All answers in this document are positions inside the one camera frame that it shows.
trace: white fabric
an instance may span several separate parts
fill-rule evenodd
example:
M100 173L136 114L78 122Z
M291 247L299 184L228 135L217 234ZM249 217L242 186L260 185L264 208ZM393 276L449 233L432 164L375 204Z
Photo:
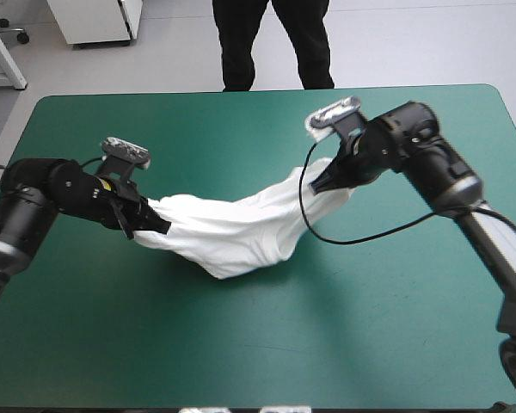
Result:
M337 189L314 196L308 183L331 159L315 161L306 170L303 199L311 223L334 211L351 191ZM166 235L137 231L137 243L149 248L172 250L197 262L214 277L223 279L288 260L306 226L298 203L295 168L280 183L235 202L202 200L190 194L167 196L149 205L172 223Z

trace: floor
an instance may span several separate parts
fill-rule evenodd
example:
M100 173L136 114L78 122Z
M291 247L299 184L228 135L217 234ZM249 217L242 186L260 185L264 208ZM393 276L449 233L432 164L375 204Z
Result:
M144 0L135 44L86 50L65 44L44 0L0 6L31 36L24 46L6 39L29 86L0 89L0 163L44 96L221 90L211 3ZM331 0L325 22L338 88L489 83L516 125L516 0ZM271 7L254 56L254 89L301 88Z

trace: black pants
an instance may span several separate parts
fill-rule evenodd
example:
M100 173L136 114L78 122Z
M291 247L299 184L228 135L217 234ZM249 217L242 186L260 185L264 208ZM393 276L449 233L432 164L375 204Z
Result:
M255 80L255 64L250 52L267 2L212 0L222 46L224 90L249 90ZM334 88L329 74L329 41L323 26L329 0L272 0L272 3L294 46L304 88Z

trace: yellow label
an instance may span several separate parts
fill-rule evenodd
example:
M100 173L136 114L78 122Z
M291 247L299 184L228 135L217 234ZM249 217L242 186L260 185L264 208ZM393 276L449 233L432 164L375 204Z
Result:
M111 184L109 182L107 182L107 181L105 181L105 180L103 180L101 178L97 178L97 179L100 180L101 185L103 185L103 189L106 189L107 191L111 191L112 190Z

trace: cloth fold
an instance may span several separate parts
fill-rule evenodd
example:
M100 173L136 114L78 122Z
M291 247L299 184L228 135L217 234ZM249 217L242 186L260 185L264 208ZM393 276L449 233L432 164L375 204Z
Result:
M302 195L312 224L341 207L353 192L337 189L314 196L310 191L308 184L330 161L318 159L306 170ZM172 250L219 279L286 261L307 229L298 203L301 173L302 167L294 168L283 182L235 202L191 194L149 200L172 226L166 235L136 231L134 239L145 247Z

